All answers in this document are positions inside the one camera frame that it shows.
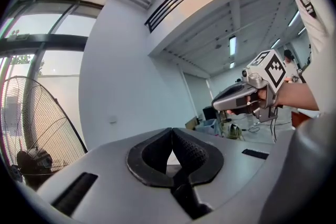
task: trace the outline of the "black fan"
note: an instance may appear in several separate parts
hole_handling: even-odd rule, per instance
[[[1,100],[0,149],[15,180],[37,189],[87,152],[57,99],[37,81],[7,79]]]

